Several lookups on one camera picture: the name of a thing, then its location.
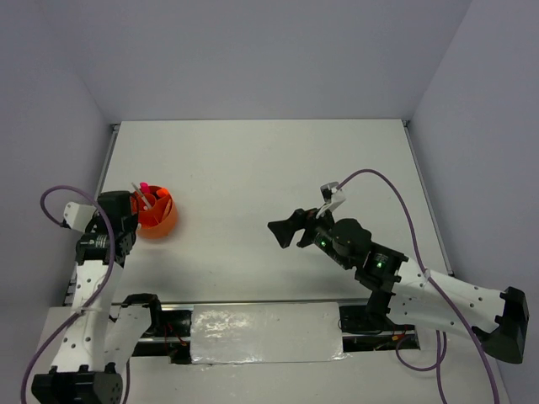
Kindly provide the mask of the orange highlighter black body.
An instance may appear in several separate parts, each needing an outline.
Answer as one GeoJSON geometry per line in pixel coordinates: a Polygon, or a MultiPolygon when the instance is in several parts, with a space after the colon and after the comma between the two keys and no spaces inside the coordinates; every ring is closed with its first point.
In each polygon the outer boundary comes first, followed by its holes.
{"type": "Polygon", "coordinates": [[[156,192],[157,200],[168,200],[170,198],[170,193],[165,188],[160,188],[156,192]]]}

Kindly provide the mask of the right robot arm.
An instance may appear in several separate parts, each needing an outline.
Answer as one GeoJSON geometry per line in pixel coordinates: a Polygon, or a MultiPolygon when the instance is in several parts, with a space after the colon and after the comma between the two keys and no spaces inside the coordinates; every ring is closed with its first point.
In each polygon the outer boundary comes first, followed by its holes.
{"type": "Polygon", "coordinates": [[[495,290],[447,274],[423,270],[405,254],[376,243],[353,218],[335,220],[331,213],[298,209],[269,230],[281,247],[318,247],[371,291],[366,320],[375,329],[389,324],[414,325],[469,337],[500,361],[520,364],[524,358],[529,310],[523,291],[495,290]]]}

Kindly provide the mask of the green clear pen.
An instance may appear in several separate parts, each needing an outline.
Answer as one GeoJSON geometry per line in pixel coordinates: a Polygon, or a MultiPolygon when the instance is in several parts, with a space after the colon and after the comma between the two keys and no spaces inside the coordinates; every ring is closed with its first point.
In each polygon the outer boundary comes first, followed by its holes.
{"type": "Polygon", "coordinates": [[[141,200],[142,200],[142,202],[144,204],[144,210],[151,209],[152,205],[150,204],[150,202],[148,201],[148,199],[146,198],[144,193],[134,183],[131,183],[131,186],[135,190],[136,194],[141,198],[141,200]]]}

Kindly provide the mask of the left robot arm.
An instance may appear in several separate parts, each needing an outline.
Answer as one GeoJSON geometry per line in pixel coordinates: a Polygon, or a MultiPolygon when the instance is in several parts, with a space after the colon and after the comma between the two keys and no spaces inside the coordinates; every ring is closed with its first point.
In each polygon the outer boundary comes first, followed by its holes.
{"type": "Polygon", "coordinates": [[[69,317],[38,347],[24,373],[20,400],[39,403],[125,403],[131,392],[130,359],[139,339],[160,333],[165,315],[156,295],[128,295],[111,316],[125,261],[136,242],[138,212],[132,193],[93,198],[66,186],[84,203],[66,204],[56,225],[80,232],[76,284],[69,317]]]}

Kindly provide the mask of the salmon pink eraser stick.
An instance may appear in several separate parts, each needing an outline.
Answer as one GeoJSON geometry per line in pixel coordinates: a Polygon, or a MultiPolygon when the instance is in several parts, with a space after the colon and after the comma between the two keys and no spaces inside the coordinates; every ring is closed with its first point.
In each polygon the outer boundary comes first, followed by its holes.
{"type": "Polygon", "coordinates": [[[172,198],[169,198],[169,199],[168,199],[168,202],[167,202],[167,204],[166,204],[166,206],[165,206],[165,209],[164,209],[164,211],[163,211],[163,217],[162,217],[162,220],[165,220],[165,219],[168,217],[168,215],[169,215],[169,213],[170,213],[170,210],[172,209],[172,203],[173,203],[172,198]]]}

